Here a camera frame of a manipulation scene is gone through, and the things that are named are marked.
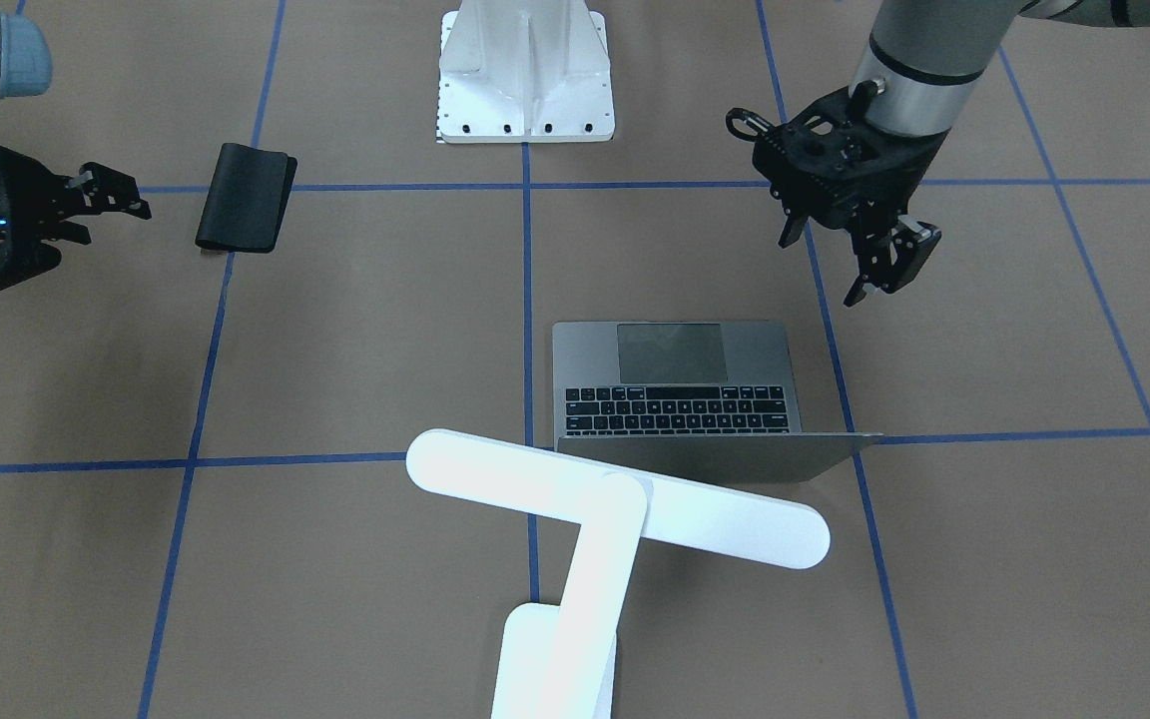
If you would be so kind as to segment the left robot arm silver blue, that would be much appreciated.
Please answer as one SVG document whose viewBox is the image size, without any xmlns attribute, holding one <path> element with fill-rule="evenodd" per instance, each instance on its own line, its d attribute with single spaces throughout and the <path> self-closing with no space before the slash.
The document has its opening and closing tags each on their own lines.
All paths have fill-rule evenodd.
<svg viewBox="0 0 1150 719">
<path fill-rule="evenodd" d="M 858 271 L 846 306 L 907 286 L 938 246 L 940 227 L 908 200 L 1018 18 L 1149 28 L 1150 1 L 885 1 L 848 86 L 779 127 L 726 114 L 784 209 L 782 247 L 810 222 L 849 234 Z"/>
</svg>

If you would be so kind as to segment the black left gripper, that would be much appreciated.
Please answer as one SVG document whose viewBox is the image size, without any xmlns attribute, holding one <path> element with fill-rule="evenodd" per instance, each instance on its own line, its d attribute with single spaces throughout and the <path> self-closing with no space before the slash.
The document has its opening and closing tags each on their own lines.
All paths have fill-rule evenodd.
<svg viewBox="0 0 1150 719">
<path fill-rule="evenodd" d="M 780 248 L 802 240 L 811 220 L 850 234 L 858 273 L 845 307 L 907 286 L 943 237 L 940 227 L 900 215 L 946 133 L 903 136 L 877 127 L 871 117 L 884 94 L 882 85 L 839 87 L 781 127 L 744 108 L 724 117 L 727 131 L 753 143 L 754 168 L 782 204 Z"/>
</svg>

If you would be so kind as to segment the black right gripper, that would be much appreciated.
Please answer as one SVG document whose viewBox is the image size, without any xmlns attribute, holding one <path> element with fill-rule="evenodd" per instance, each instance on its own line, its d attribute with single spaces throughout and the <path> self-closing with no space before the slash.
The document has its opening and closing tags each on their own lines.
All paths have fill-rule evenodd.
<svg viewBox="0 0 1150 719">
<path fill-rule="evenodd" d="M 90 245 L 74 217 L 122 213 L 150 220 L 136 178 L 99 163 L 60 176 L 33 158 L 0 146 L 0 291 L 57 268 L 57 242 Z"/>
</svg>

